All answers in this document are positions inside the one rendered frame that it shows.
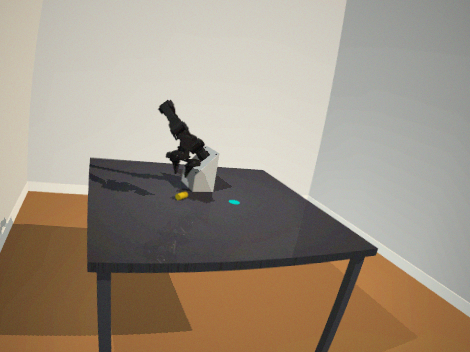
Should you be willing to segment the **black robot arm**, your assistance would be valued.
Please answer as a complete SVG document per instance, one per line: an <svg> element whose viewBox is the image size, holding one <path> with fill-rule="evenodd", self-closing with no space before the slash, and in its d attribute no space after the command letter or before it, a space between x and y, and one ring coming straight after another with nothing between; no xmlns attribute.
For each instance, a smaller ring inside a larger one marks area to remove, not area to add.
<svg viewBox="0 0 470 352"><path fill-rule="evenodd" d="M205 143L200 138L197 138L195 135L191 134L189 130L190 128L177 116L175 113L174 103L171 100L166 100L164 103L162 103L159 106L158 111L167 117L169 120L168 127L170 129L170 133L176 140L180 139L180 144L184 149L189 149L191 147L192 150L190 150L190 152L192 154L195 153L201 162L210 155L203 148ZM185 150L181 151L179 149L171 151L170 158L174 161L182 159L185 160L185 152Z"/></svg>

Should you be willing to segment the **yellow cylinder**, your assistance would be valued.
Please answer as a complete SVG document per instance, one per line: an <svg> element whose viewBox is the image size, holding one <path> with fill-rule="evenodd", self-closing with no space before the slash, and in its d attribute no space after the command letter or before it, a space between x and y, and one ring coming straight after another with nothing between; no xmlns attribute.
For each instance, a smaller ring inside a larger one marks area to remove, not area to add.
<svg viewBox="0 0 470 352"><path fill-rule="evenodd" d="M177 200L185 199L185 198L188 198L188 193L187 193L187 192L183 192L183 193L180 193L180 194L175 195L175 197L176 197Z"/></svg>

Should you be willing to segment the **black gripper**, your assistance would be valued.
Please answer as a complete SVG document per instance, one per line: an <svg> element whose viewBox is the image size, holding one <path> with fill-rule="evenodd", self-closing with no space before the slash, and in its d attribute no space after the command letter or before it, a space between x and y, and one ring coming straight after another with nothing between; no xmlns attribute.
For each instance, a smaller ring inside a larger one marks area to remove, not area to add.
<svg viewBox="0 0 470 352"><path fill-rule="evenodd" d="M185 152L185 154L186 154L185 160L182 159L182 161L187 162L187 164L184 165L185 166L184 178L186 178L187 175L189 174L189 172L191 171L191 169L193 167L200 166L201 162L200 162L200 160L197 160L197 159L188 159L188 158L191 157L191 156L189 156L190 150L192 150L191 147L189 149L184 149L180 144L180 146L178 146L178 148L181 151L184 151L184 150L186 151ZM173 159L171 159L170 158L170 152L166 153L166 158L169 158L169 160L173 163L174 172L175 172L175 174L177 174L181 160L174 161Z"/></svg>

